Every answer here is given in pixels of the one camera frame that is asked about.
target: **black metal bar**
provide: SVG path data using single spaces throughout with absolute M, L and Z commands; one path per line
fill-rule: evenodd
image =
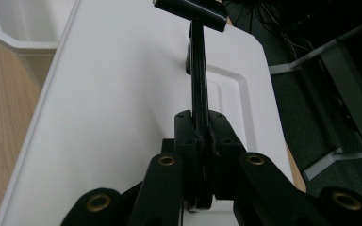
M 174 153 L 174 139 L 163 139 L 161 142 L 162 153 Z
M 187 74 L 190 74 L 190 30 L 191 27 L 189 28 L 187 60 L 185 61 L 185 71 Z
M 319 209 L 333 225 L 362 225 L 362 196 L 351 190 L 330 186 L 321 191 Z
M 192 79 L 192 117 L 195 132 L 207 138 L 208 102 L 206 81 L 205 38 L 203 25 L 198 20 L 190 22 L 190 74 Z
M 203 159 L 198 152 L 197 139 L 190 111 L 183 111 L 174 117 L 174 153 L 184 160 L 184 200 L 192 202 L 202 195 Z
M 140 192 L 142 182 L 126 190 L 121 196 L 120 208 L 113 213 L 112 218 L 116 219 L 116 225 L 126 225 L 134 208 L 135 200 Z
M 113 189 L 97 188 L 78 199 L 61 226 L 115 225 L 116 221 L 123 221 L 122 218 L 116 218 L 118 217 L 116 213 L 121 208 L 119 192 Z
M 214 0 L 154 0 L 161 8 L 187 20 L 199 19 L 205 26 L 223 32 L 227 11 L 222 3 Z
M 245 152 L 228 119 L 219 112 L 209 111 L 212 137 L 212 187 L 218 200 L 234 200 L 237 187 L 239 157 Z
M 182 225 L 182 180 L 181 157 L 161 153 L 152 158 L 128 225 Z
M 250 216 L 252 210 L 263 225 L 331 225 L 267 156 L 244 153 L 239 164 L 242 172 L 234 201 L 239 225 L 249 225 L 249 219 L 240 216 Z

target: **white plastic box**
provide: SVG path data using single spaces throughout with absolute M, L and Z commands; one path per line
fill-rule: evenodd
M 0 44 L 16 54 L 34 83 L 48 74 L 75 0 L 0 0 Z
M 150 0 L 75 3 L 2 201 L 0 226 L 60 225 L 86 192 L 123 193 L 143 180 L 162 139 L 174 136 L 175 114 L 190 109 L 188 36 L 189 21 Z M 227 117 L 248 151 L 265 154 L 292 180 L 263 48 L 231 26 L 223 33 L 205 28 L 205 47 L 209 108 Z M 186 211 L 183 220 L 238 225 L 232 202 L 224 201 L 199 214 Z

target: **mounting hole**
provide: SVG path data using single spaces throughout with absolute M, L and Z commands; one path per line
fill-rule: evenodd
M 251 155 L 246 158 L 246 161 L 254 164 L 254 165 L 263 165 L 264 164 L 264 158 L 257 156 L 257 155 Z
M 225 138 L 222 142 L 224 142 L 224 143 L 232 143 L 232 139 Z
M 162 166 L 171 166 L 175 163 L 175 159 L 171 156 L 162 156 L 158 159 L 158 163 Z
M 86 208 L 90 212 L 99 212 L 110 204 L 110 197 L 107 194 L 99 193 L 90 197 L 87 201 Z
M 332 193 L 332 199 L 340 206 L 349 210 L 360 210 L 362 204 L 355 197 L 340 191 L 334 191 Z

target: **white bin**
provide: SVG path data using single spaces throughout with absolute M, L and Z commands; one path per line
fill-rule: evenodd
M 41 87 L 75 0 L 0 0 L 0 44 Z

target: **black cable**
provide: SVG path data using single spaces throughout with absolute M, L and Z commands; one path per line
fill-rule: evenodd
M 272 15 L 276 15 L 276 12 L 279 11 L 279 9 L 277 8 L 277 5 L 269 4 L 269 3 L 267 3 L 266 5 L 267 5 L 267 8 L 269 9 L 269 11 L 270 11 L 270 13 L 271 13 Z
M 251 21 L 249 22 L 249 34 L 252 34 L 252 22 L 254 20 L 254 11 L 251 10 Z
M 231 3 L 233 3 L 232 1 L 222 1 L 222 5 L 227 8 L 228 5 L 230 5 Z
M 274 35 L 276 38 L 281 38 L 280 37 L 280 35 L 279 34 L 276 34 L 275 32 L 276 31 L 271 31 L 271 30 L 269 30 L 264 24 L 261 24 L 262 26 L 263 26 L 263 28 L 266 30 L 266 31 L 268 31 L 270 34 L 272 34 L 272 35 Z
M 243 8 L 243 6 L 242 6 L 242 10 L 240 11 L 240 14 L 239 14 L 238 18 L 235 20 L 235 26 L 238 25 L 238 21 L 239 21 L 240 17 L 241 17 L 242 14 L 243 14 L 243 10 L 244 10 L 244 8 Z
M 249 13 L 252 11 L 252 6 L 246 5 L 245 8 L 246 8 L 245 10 L 246 15 L 249 15 Z
M 255 8 L 256 18 L 258 19 L 258 21 L 260 21 L 262 24 L 273 24 L 273 22 L 266 22 L 264 20 L 263 15 L 261 14 L 261 11 L 260 11 L 260 7 L 261 7 L 261 5 L 259 5 L 258 7 Z
M 270 10 L 267 9 L 266 6 L 264 6 L 264 4 L 261 4 L 261 7 L 263 7 L 263 9 L 267 12 L 267 14 L 268 14 L 268 15 L 270 16 L 270 18 L 273 20 L 273 22 L 277 25 L 277 28 L 279 28 L 279 22 L 277 21 L 277 19 L 275 19 L 275 16 L 270 12 Z M 303 47 L 302 45 L 298 45 L 298 44 L 292 42 L 292 41 L 290 40 L 290 38 L 288 37 L 288 35 L 287 35 L 283 30 L 279 29 L 279 32 L 281 33 L 282 38 L 283 38 L 286 42 L 288 42 L 288 43 L 290 44 L 290 46 L 292 47 L 292 51 L 294 52 L 294 54 L 295 54 L 295 49 L 293 48 L 293 46 L 296 46 L 296 47 L 298 47 L 298 48 L 304 49 L 304 50 L 306 50 L 306 51 L 308 51 L 308 52 L 311 51 L 310 49 L 305 48 L 305 47 Z

